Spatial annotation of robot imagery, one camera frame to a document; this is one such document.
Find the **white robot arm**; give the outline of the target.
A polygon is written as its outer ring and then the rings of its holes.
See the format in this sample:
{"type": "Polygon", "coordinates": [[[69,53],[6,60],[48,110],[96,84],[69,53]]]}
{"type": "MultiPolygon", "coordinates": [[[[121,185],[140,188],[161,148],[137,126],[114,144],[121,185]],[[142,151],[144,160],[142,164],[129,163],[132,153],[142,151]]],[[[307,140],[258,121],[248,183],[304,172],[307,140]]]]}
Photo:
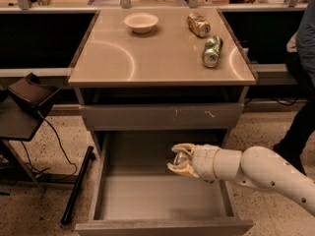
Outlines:
{"type": "Polygon", "coordinates": [[[177,144],[167,168],[203,181],[228,181],[243,187],[273,191],[315,215],[315,183],[266,147],[246,151],[212,145],[177,144]]]}

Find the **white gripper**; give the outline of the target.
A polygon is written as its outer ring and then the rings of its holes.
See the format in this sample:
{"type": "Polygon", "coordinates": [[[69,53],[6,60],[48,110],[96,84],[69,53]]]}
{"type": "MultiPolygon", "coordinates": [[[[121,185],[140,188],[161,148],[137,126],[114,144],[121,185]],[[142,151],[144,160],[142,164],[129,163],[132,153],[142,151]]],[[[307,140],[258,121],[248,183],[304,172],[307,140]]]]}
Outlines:
{"type": "Polygon", "coordinates": [[[194,177],[206,182],[217,180],[215,158],[220,148],[211,145],[195,146],[194,144],[176,144],[171,150],[175,153],[184,152],[192,156],[192,165],[185,166],[167,164],[167,168],[177,175],[194,177]]]}

